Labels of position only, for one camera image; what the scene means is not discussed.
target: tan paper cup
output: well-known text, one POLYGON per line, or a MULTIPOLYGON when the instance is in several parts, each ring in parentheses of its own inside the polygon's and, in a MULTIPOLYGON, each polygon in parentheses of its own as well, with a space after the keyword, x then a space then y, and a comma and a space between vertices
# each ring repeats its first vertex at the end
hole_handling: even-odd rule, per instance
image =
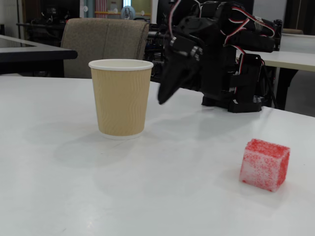
POLYGON ((144 129, 153 64, 106 59, 91 61, 89 67, 99 130, 110 139, 139 137, 144 129))

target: desk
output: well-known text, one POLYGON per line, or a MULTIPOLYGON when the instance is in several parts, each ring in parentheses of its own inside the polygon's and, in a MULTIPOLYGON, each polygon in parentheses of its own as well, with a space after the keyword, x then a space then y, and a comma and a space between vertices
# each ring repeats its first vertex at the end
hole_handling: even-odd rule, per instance
POLYGON ((231 114, 151 83, 146 128, 103 138, 86 79, 0 77, 0 235, 296 236, 315 218, 315 118, 231 114), (291 147, 277 193, 238 181, 252 138, 291 147))
POLYGON ((74 50, 0 35, 0 74, 51 71, 63 77, 63 60, 77 56, 74 50))
POLYGON ((277 102, 279 108, 284 110, 288 88, 298 70, 315 72, 315 37, 283 34, 280 52, 257 54, 267 66, 281 68, 277 82, 277 102))

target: chair backrest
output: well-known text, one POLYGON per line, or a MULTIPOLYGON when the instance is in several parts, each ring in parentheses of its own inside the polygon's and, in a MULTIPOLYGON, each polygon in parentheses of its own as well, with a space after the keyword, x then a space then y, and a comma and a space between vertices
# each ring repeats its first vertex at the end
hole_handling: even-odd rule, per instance
POLYGON ((99 59, 143 59, 149 24, 142 21, 99 18, 71 19, 62 48, 76 50, 78 58, 64 61, 64 76, 91 78, 88 66, 99 59))

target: black table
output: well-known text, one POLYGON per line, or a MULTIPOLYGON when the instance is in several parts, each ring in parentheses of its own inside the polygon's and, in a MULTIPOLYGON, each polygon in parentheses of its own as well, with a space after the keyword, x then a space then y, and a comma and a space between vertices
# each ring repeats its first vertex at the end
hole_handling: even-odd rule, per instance
POLYGON ((74 50, 0 35, 0 74, 50 71, 63 77, 63 60, 77 57, 74 50))

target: red foam cube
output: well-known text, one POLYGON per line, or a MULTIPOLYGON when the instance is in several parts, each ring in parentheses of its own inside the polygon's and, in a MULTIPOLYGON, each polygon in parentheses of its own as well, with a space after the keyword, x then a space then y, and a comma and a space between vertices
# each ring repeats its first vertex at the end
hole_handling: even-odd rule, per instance
POLYGON ((284 182, 290 148, 252 139, 245 148, 240 181, 276 192, 284 182))

